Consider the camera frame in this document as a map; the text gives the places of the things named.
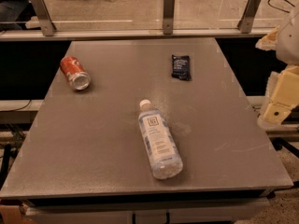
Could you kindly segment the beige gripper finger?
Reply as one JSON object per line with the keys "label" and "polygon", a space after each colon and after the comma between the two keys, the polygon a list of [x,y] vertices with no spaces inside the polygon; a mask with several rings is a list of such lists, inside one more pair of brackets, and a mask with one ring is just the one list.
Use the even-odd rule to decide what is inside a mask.
{"label": "beige gripper finger", "polygon": [[299,66],[288,65],[268,78],[264,101],[258,116],[263,129],[275,129],[299,106]]}
{"label": "beige gripper finger", "polygon": [[263,36],[255,45],[256,49],[265,51],[275,50],[278,42],[278,27],[274,28],[270,33]]}

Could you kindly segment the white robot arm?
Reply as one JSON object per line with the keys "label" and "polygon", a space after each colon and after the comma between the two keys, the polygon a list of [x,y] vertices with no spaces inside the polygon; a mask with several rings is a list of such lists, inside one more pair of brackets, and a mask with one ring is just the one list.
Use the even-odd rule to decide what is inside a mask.
{"label": "white robot arm", "polygon": [[299,106],[299,5],[255,47],[274,50],[277,59],[287,64],[281,72],[270,74],[258,116],[261,128],[273,130]]}

